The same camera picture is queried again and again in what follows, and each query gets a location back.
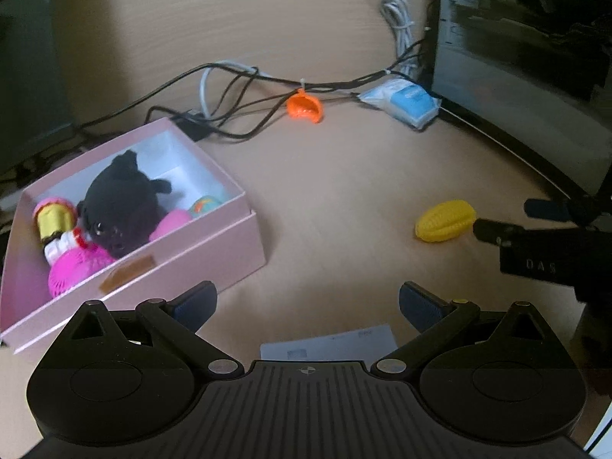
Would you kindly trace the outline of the yellow corn toy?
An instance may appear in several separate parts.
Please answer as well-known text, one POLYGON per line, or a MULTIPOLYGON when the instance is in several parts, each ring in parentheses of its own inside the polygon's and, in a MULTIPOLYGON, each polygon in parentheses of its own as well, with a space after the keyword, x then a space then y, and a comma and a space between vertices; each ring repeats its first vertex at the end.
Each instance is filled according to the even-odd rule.
POLYGON ((450 200, 427 209, 415 222, 415 235, 425 243, 442 243, 469 231, 475 209, 465 200, 450 200))

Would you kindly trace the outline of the white paper card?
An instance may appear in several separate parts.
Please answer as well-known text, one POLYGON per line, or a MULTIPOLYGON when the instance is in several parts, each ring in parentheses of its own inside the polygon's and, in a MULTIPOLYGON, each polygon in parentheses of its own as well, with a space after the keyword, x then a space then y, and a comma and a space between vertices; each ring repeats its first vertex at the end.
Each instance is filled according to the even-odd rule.
POLYGON ((398 348, 388 324, 351 332, 260 345, 265 361, 363 361, 370 366, 398 348))

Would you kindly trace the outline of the blue white tissue pack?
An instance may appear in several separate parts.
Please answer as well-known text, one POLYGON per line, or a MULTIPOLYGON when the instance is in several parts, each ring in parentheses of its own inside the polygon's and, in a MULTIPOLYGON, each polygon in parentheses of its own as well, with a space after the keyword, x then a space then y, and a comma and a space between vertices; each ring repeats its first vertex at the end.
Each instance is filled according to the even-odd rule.
POLYGON ((403 78, 384 83, 358 94, 365 105, 379 109, 413 130, 424 130, 439 114, 441 99, 403 78))

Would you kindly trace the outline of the orange plastic toy shell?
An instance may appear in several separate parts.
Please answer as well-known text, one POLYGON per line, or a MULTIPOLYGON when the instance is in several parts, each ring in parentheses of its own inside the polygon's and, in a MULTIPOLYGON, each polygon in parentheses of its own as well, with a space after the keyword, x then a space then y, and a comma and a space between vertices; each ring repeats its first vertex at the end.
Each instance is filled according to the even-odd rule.
POLYGON ((305 91, 304 88, 299 88, 286 101, 287 115, 292 119, 305 119, 312 123, 319 123, 324 117, 324 107, 321 101, 305 91))

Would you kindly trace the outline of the pink cardboard box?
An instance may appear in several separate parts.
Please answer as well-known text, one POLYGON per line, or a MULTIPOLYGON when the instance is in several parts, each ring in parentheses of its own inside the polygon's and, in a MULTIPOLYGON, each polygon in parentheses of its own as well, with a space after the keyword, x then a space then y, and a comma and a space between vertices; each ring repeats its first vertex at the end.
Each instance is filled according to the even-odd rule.
POLYGON ((160 119, 25 189, 1 280, 1 338, 39 358, 81 304, 134 308, 203 281, 224 290, 265 251, 245 191, 160 119))

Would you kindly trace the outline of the small globe ball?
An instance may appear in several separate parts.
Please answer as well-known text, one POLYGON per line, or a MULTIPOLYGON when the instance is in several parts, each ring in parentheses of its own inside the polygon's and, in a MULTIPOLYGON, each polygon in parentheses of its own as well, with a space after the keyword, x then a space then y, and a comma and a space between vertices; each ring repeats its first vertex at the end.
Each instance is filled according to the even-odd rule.
POLYGON ((218 208, 222 202, 211 195, 205 195, 198 198, 189 208, 189 214, 193 219, 203 216, 208 212, 218 208))

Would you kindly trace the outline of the magenta round toy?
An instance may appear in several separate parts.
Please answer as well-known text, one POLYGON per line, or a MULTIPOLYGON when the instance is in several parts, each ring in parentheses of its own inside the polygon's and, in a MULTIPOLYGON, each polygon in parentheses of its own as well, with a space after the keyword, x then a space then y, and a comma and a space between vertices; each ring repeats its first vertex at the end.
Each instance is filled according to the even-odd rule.
POLYGON ((101 247, 75 247, 63 253, 50 267, 48 288, 53 298, 113 264, 115 259, 101 247))

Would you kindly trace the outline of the black plush toy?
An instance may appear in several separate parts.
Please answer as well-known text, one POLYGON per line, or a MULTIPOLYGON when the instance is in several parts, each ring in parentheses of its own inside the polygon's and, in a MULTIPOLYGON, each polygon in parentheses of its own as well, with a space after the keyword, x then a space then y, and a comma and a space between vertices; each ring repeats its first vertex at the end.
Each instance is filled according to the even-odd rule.
POLYGON ((121 259, 148 243, 166 216, 159 197, 171 191, 170 181, 140 171, 137 153, 129 149, 95 177, 77 212, 91 240, 121 259))

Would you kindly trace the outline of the doll with gold hat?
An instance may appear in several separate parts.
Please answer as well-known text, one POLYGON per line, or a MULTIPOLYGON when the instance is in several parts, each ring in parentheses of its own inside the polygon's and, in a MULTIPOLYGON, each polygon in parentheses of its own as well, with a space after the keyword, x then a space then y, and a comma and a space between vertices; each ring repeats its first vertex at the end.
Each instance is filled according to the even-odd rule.
POLYGON ((48 265, 66 252, 93 247, 89 234, 79 224, 77 207, 67 199, 50 197, 35 206, 32 221, 37 229, 48 265))

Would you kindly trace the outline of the computer tower case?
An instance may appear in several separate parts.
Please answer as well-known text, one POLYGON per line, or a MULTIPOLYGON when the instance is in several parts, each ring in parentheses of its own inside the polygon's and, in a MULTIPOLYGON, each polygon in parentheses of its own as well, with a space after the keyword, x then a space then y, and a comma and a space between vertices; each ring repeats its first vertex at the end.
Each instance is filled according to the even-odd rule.
POLYGON ((611 0, 434 0, 422 80, 569 195, 611 170, 611 0))

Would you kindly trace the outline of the black computer monitor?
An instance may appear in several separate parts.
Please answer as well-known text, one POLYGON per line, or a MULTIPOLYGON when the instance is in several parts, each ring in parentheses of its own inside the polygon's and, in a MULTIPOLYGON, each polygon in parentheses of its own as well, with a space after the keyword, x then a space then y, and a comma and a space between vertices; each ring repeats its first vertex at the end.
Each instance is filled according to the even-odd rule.
POLYGON ((51 0, 1 0, 1 170, 73 133, 51 0))

